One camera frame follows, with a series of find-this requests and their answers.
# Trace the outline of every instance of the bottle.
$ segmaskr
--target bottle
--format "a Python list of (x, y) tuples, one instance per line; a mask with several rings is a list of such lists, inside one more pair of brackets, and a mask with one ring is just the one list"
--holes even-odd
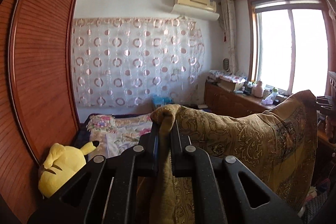
[(269, 90), (269, 89), (264, 89), (262, 98), (263, 98), (263, 99), (266, 99), (266, 97), (267, 97), (268, 95), (270, 95), (270, 90)]
[(278, 95), (278, 89), (277, 88), (273, 88), (272, 89), (272, 97), (271, 99), (274, 101), (277, 98)]
[(262, 98), (263, 97), (263, 93), (264, 93), (263, 82), (262, 81), (258, 81), (257, 85), (254, 88), (253, 95), (255, 97), (257, 97), (257, 98)]
[(251, 91), (251, 94), (252, 95), (254, 95), (254, 91), (255, 91), (255, 88), (257, 87), (257, 84), (256, 83), (254, 83), (253, 85), (252, 85), (252, 91)]

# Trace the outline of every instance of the plush toy ear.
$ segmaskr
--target plush toy ear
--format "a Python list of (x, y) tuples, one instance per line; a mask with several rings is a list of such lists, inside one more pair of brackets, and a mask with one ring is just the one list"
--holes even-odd
[(49, 154), (43, 163), (44, 168), (49, 169), (65, 151), (65, 147), (59, 143), (54, 143), (49, 150)]
[(82, 151), (83, 155), (87, 155), (88, 153), (91, 153), (94, 151), (97, 146), (99, 145), (99, 141), (93, 141), (85, 144), (80, 150)]

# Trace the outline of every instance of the circle patterned curtain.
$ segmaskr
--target circle patterned curtain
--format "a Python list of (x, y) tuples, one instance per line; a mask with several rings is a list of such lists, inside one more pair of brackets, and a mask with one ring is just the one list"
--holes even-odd
[(156, 94), (197, 101), (204, 43), (196, 22), (156, 18), (74, 19), (77, 106), (134, 107)]

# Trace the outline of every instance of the plastic bag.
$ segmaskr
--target plastic bag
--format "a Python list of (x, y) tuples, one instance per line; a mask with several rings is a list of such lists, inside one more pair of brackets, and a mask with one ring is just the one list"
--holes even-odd
[(261, 100), (261, 103), (263, 104), (263, 105), (272, 105), (273, 104), (273, 100), (271, 99), (271, 97), (272, 97), (272, 94), (270, 94), (270, 95), (268, 95), (265, 99), (262, 99)]

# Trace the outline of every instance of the yellow stuffed toy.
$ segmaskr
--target yellow stuffed toy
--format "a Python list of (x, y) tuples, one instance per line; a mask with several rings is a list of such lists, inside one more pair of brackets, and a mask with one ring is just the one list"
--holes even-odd
[(98, 145), (99, 141), (93, 141), (78, 149), (59, 143), (53, 144), (47, 159), (39, 168), (40, 192), (50, 198), (86, 164), (84, 155), (94, 151)]

